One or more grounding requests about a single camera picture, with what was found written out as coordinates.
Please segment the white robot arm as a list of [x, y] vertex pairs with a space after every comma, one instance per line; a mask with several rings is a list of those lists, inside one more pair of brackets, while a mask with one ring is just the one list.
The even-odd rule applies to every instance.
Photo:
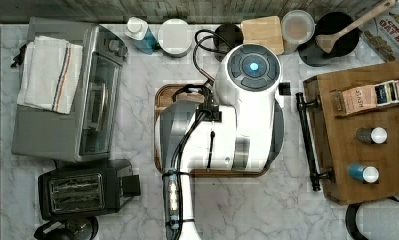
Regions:
[[201, 103], [176, 100], [155, 122], [167, 240], [200, 240], [190, 179], [194, 170], [261, 172], [275, 159], [276, 91], [282, 68], [259, 44], [229, 51]]

